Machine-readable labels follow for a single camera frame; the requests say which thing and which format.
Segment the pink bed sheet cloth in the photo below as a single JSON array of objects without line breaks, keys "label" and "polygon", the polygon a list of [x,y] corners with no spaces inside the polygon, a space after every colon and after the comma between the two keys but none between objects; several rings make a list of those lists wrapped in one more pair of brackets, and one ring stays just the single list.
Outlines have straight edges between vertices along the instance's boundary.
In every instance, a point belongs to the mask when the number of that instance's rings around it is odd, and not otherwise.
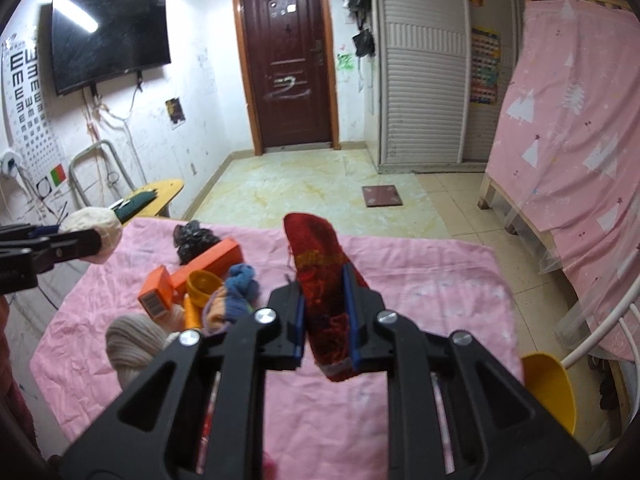
[{"label": "pink bed sheet cloth", "polygon": [[276,319],[244,316],[193,346],[164,344],[140,380],[121,387],[107,362],[107,327],[138,312],[145,274],[167,256],[166,221],[130,224],[104,264],[89,266],[40,340],[32,374],[70,439],[65,479],[218,478],[238,462],[245,479],[267,457],[281,479],[383,479],[388,467],[382,374],[329,382],[300,339],[305,317],[283,281],[279,231],[239,230]]}]

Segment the long orange box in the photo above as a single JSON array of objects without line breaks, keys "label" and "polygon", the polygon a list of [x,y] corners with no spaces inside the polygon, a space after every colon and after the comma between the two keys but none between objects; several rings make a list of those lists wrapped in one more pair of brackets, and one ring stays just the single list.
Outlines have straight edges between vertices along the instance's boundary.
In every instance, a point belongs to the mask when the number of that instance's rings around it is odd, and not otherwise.
[{"label": "long orange box", "polygon": [[223,278],[232,266],[243,262],[240,244],[233,238],[224,238],[191,262],[175,270],[171,274],[171,284],[176,294],[182,296],[186,293],[186,281],[192,272],[207,271]]}]

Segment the wooden bed frame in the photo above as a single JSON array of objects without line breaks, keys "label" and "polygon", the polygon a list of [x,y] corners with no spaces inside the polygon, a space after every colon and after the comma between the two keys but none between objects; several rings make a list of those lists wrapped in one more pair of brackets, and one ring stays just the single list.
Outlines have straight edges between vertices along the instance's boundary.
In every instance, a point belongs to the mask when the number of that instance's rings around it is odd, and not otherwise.
[{"label": "wooden bed frame", "polygon": [[521,205],[514,202],[508,193],[489,174],[483,174],[477,207],[492,210],[502,228],[516,236],[538,261],[540,273],[551,273],[562,269],[562,261],[550,231],[538,230]]}]

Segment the yellow wooden stool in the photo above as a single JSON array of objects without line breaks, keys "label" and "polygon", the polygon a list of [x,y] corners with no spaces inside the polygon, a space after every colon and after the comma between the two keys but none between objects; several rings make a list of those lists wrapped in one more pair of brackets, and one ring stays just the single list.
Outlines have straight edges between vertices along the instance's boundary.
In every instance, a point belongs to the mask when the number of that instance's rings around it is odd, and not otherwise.
[{"label": "yellow wooden stool", "polygon": [[127,224],[137,217],[169,217],[169,205],[182,191],[181,179],[168,179],[152,182],[137,188],[129,196],[111,206],[121,224]]}]

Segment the dark red door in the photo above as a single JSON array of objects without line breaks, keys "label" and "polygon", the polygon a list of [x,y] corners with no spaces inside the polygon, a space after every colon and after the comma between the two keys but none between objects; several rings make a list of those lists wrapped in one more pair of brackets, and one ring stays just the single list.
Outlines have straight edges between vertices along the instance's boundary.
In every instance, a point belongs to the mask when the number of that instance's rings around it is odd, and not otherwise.
[{"label": "dark red door", "polygon": [[329,0],[232,0],[257,155],[340,147]]}]

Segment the black crumpled plastic bag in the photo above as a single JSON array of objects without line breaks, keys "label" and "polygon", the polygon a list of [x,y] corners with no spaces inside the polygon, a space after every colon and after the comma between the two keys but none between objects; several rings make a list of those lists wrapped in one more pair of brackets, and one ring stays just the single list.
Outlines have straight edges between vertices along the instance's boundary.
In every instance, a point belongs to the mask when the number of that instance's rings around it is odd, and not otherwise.
[{"label": "black crumpled plastic bag", "polygon": [[206,250],[220,242],[220,238],[211,229],[203,228],[198,220],[175,226],[172,240],[182,266],[204,254]]}]

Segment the eye chart poster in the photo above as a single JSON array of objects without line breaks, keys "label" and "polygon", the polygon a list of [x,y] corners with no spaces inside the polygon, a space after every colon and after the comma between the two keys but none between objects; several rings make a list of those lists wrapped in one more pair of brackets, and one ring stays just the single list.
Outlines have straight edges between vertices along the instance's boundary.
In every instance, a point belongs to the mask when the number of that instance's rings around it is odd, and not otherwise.
[{"label": "eye chart poster", "polygon": [[53,133],[44,100],[35,39],[12,35],[2,44],[2,84],[12,146],[18,164],[40,198],[66,180],[63,153]]}]

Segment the cream white sock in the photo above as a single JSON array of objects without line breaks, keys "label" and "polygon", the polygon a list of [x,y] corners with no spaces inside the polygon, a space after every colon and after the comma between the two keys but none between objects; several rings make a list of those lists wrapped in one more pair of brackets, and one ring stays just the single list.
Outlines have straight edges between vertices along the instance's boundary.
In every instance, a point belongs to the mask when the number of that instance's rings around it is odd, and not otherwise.
[{"label": "cream white sock", "polygon": [[122,240],[123,230],[122,222],[114,211],[110,208],[93,206],[72,212],[58,228],[60,233],[93,231],[99,235],[99,250],[93,255],[82,258],[82,261],[93,264],[107,262]]}]

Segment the small orange box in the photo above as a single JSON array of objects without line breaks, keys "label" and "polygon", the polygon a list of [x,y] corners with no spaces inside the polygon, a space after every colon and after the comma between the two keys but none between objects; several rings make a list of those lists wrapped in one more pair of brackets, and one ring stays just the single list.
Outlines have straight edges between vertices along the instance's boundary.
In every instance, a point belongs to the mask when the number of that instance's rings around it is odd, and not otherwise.
[{"label": "small orange box", "polygon": [[138,301],[150,318],[155,320],[172,308],[174,299],[174,286],[166,266],[154,269],[146,278],[140,292]]}]

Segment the pink tree pattern sheet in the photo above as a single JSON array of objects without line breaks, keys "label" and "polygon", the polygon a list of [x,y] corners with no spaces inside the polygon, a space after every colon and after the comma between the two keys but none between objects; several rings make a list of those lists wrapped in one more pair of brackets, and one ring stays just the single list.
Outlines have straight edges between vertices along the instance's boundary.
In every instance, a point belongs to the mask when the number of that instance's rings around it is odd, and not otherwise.
[{"label": "pink tree pattern sheet", "polygon": [[541,272],[577,304],[556,326],[577,346],[639,274],[639,22],[582,0],[529,3],[488,177],[537,237]]}]

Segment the colourful wall poster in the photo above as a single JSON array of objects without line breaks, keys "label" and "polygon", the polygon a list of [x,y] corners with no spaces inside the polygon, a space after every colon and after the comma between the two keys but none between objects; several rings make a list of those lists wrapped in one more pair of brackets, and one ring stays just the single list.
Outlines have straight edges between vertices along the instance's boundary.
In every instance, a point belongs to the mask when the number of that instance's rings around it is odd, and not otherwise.
[{"label": "colourful wall poster", "polygon": [[498,99],[500,72],[500,36],[491,29],[471,29],[471,91],[472,103],[494,105]]}]

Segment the red sock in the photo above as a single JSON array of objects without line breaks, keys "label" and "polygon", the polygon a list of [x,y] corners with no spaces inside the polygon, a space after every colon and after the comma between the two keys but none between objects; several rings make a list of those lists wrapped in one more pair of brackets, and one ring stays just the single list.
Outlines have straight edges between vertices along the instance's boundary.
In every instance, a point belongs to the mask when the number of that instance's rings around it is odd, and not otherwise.
[{"label": "red sock", "polygon": [[292,212],[283,219],[296,281],[305,301],[305,323],[314,362],[331,382],[357,375],[350,356],[350,325],[343,270],[350,259],[331,223]]}]

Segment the wall mounted television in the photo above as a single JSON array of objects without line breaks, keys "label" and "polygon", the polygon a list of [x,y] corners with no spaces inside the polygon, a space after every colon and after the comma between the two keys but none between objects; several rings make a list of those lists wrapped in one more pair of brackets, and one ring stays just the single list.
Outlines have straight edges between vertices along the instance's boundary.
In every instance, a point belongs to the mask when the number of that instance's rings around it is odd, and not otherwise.
[{"label": "wall mounted television", "polygon": [[59,96],[167,65],[166,0],[52,0],[50,45]]}]

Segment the blue multicolour sock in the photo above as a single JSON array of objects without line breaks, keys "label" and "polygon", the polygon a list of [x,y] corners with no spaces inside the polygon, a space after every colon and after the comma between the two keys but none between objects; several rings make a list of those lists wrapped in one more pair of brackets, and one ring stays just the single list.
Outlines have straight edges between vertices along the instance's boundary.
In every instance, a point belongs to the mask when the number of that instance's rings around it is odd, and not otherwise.
[{"label": "blue multicolour sock", "polygon": [[228,330],[254,311],[260,287],[252,266],[238,263],[229,270],[224,284],[207,300],[202,314],[203,332],[213,335]]}]

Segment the white louvred wardrobe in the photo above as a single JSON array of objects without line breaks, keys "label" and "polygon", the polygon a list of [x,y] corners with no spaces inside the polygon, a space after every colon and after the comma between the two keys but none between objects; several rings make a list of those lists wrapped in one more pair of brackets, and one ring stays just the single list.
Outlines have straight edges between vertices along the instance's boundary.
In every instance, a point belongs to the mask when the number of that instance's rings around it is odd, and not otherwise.
[{"label": "white louvred wardrobe", "polygon": [[[520,0],[373,0],[367,147],[383,174],[482,172],[520,46]],[[498,99],[472,103],[471,29],[500,36]]]}]

